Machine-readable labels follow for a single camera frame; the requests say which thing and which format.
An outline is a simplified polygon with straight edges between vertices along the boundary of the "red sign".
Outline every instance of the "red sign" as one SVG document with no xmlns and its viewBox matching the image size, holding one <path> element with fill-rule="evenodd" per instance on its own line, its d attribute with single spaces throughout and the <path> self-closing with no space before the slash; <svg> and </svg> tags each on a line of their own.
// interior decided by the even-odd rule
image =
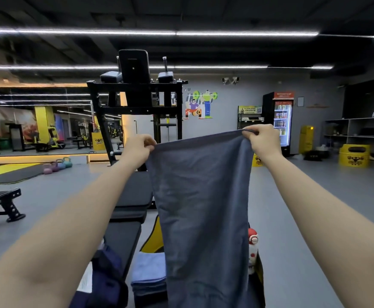
<svg viewBox="0 0 374 308">
<path fill-rule="evenodd" d="M 292 101 L 276 101 L 275 105 L 292 105 Z"/>
<path fill-rule="evenodd" d="M 294 92 L 274 92 L 274 99 L 294 99 Z"/>
</svg>

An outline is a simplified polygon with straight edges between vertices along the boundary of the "yellow floor stripe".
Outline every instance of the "yellow floor stripe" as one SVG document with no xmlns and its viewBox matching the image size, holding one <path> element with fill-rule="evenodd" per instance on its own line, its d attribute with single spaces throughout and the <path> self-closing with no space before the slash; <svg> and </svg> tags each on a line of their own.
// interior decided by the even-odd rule
<svg viewBox="0 0 374 308">
<path fill-rule="evenodd" d="M 33 166 L 39 163 L 28 163 L 28 164 L 5 164 L 5 165 L 0 165 L 0 174 L 12 172 L 15 170 L 20 170 L 25 167 Z"/>
</svg>

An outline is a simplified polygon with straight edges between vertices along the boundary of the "hand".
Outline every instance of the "hand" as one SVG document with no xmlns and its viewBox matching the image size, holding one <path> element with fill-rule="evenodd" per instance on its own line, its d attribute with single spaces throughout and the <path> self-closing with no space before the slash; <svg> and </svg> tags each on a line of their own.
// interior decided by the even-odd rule
<svg viewBox="0 0 374 308">
<path fill-rule="evenodd" d="M 140 134 L 129 138 L 126 141 L 120 162 L 130 164 L 134 170 L 139 168 L 154 150 L 156 141 L 148 134 Z"/>
<path fill-rule="evenodd" d="M 247 126 L 242 131 L 242 135 L 251 141 L 251 148 L 266 166 L 272 160 L 282 156 L 279 131 L 271 124 Z"/>
</svg>

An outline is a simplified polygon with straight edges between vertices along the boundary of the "kettlebell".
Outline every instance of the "kettlebell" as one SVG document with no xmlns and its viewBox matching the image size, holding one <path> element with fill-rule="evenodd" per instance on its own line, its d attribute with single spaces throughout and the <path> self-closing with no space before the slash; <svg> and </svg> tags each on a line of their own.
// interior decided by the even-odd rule
<svg viewBox="0 0 374 308">
<path fill-rule="evenodd" d="M 52 161 L 52 162 L 50 162 L 50 164 L 51 164 L 51 170 L 52 170 L 53 172 L 58 172 L 58 171 L 60 171 L 59 167 L 57 166 L 57 162 Z"/>
<path fill-rule="evenodd" d="M 70 160 L 69 157 L 64 157 L 64 158 L 63 158 L 63 162 L 64 162 L 64 164 L 66 165 L 66 168 L 67 168 L 67 167 L 72 167 L 72 166 L 73 166 L 73 163 L 71 162 L 71 160 Z"/>
<path fill-rule="evenodd" d="M 66 165 L 62 159 L 57 159 L 56 162 L 60 170 L 64 170 L 66 168 Z"/>
<path fill-rule="evenodd" d="M 53 173 L 53 170 L 51 169 L 51 165 L 50 164 L 44 164 L 43 165 L 43 174 L 51 174 Z"/>
</svg>

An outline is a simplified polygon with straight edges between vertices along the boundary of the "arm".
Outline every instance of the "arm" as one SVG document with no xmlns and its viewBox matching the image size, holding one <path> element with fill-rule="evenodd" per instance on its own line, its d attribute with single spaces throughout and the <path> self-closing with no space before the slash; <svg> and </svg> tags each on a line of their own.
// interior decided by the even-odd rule
<svg viewBox="0 0 374 308">
<path fill-rule="evenodd" d="M 272 125 L 243 132 L 268 167 L 299 231 L 346 308 L 374 307 L 374 223 L 286 160 Z"/>
<path fill-rule="evenodd" d="M 0 258 L 1 307 L 68 307 L 130 175 L 153 150 L 130 138 L 120 161 L 42 218 Z"/>
</svg>

